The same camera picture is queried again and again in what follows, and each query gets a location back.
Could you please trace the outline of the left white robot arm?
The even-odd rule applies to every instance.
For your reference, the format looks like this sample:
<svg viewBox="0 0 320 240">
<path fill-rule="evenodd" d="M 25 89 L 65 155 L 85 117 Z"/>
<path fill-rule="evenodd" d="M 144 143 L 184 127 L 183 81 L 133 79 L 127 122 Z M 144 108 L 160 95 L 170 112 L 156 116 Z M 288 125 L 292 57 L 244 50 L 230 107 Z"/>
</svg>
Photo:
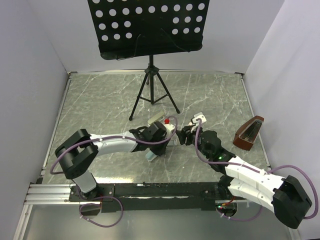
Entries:
<svg viewBox="0 0 320 240">
<path fill-rule="evenodd" d="M 152 161 L 166 152 L 175 130 L 173 124 L 159 121 L 115 135 L 90 134 L 80 129 L 55 150 L 55 156 L 61 173 L 78 186 L 87 201 L 93 201 L 99 195 L 99 188 L 89 167 L 96 157 L 148 150 L 146 159 Z"/>
</svg>

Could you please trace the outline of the light blue stapler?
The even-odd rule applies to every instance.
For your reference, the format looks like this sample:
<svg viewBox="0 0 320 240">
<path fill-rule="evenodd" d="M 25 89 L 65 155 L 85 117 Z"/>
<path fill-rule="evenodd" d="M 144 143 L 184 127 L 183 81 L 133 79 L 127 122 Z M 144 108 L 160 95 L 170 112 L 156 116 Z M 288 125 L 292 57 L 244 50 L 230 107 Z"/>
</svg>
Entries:
<svg viewBox="0 0 320 240">
<path fill-rule="evenodd" d="M 152 162 L 154 159 L 156 159 L 158 157 L 157 154 L 153 153 L 151 150 L 149 150 L 146 155 L 145 158 L 148 162 Z"/>
</svg>

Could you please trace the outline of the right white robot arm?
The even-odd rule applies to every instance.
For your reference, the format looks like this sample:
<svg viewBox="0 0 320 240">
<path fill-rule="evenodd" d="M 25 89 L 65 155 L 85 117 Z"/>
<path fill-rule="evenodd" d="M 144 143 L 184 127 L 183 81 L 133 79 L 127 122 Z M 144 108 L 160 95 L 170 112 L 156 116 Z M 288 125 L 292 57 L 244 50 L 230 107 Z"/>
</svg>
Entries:
<svg viewBox="0 0 320 240">
<path fill-rule="evenodd" d="M 218 187 L 223 199 L 234 196 L 259 204 L 291 229 L 306 219 L 312 201 L 294 176 L 274 175 L 245 162 L 223 148 L 213 130 L 185 126 L 176 134 L 181 145 L 194 145 L 199 159 L 223 175 Z"/>
</svg>

